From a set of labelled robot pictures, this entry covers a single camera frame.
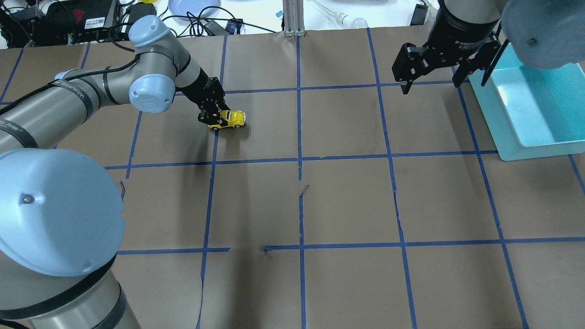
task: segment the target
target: robotic arm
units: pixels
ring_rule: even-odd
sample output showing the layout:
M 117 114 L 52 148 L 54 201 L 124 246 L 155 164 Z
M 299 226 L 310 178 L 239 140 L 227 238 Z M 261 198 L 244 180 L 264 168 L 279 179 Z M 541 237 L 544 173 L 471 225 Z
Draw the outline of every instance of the robotic arm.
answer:
M 539 69 L 559 68 L 585 59 L 585 2 L 581 0 L 439 0 L 429 39 L 421 47 L 405 43 L 392 66 L 408 94 L 414 80 L 436 68 L 457 66 L 459 87 L 471 73 L 485 70 L 484 81 L 508 44 L 493 32 L 501 27 L 518 58 Z
M 129 37 L 137 50 L 127 65 L 60 73 L 0 109 L 0 320 L 140 328 L 110 270 L 124 231 L 118 188 L 89 157 L 50 148 L 106 105 L 161 113 L 179 91 L 199 121 L 219 126 L 229 107 L 219 80 L 158 17 L 138 20 Z

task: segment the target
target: screw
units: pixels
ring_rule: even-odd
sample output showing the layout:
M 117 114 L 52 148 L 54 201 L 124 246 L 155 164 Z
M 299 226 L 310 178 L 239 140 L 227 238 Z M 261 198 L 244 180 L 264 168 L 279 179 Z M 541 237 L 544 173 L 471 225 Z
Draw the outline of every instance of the screw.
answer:
M 33 196 L 25 196 L 22 201 L 26 204 L 31 204 L 35 201 L 35 198 Z

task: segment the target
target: yellow toy car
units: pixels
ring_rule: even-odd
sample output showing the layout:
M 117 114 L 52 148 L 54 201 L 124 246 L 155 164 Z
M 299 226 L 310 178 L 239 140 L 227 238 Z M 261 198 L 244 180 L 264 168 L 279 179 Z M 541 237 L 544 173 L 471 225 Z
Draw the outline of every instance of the yellow toy car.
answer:
M 219 112 L 224 122 L 220 125 L 210 125 L 211 130 L 220 130 L 222 128 L 240 128 L 246 124 L 246 114 L 240 110 L 228 111 L 221 110 Z

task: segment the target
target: turquoise plastic tray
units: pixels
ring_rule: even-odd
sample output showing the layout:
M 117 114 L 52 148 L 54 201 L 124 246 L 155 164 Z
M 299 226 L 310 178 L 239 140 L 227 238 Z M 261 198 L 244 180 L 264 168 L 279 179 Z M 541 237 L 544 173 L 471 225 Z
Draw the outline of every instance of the turquoise plastic tray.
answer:
M 506 49 L 485 87 L 469 77 L 502 160 L 585 152 L 585 74 L 578 64 L 556 70 L 523 65 Z

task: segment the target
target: white label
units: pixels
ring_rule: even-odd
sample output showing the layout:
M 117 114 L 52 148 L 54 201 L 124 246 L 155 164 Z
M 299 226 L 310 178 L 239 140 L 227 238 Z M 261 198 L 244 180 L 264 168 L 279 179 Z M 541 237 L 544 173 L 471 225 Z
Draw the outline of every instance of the white label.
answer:
M 104 27 L 105 17 L 90 18 L 85 21 L 85 29 L 95 29 Z

